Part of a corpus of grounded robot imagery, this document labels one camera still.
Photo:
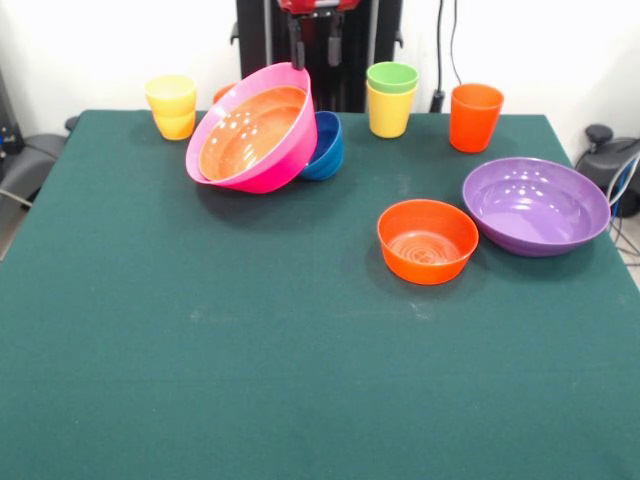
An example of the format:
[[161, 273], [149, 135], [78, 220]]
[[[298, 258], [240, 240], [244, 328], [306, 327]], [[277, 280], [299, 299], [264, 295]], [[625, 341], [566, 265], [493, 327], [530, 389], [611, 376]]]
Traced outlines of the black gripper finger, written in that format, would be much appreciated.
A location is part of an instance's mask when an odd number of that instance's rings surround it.
[[289, 13], [287, 24], [289, 30], [291, 64], [294, 69], [302, 70], [305, 67], [305, 45], [302, 40], [299, 17]]
[[344, 15], [341, 12], [335, 12], [331, 16], [327, 52], [327, 62], [331, 67], [338, 67], [342, 61], [343, 19]]

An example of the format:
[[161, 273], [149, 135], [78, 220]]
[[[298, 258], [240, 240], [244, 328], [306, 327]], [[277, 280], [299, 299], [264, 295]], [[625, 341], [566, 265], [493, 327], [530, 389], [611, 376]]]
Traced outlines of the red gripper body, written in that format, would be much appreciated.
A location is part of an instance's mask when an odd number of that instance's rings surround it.
[[355, 9], [359, 0], [278, 0], [279, 7], [291, 14], [311, 14], [322, 9], [339, 12]]

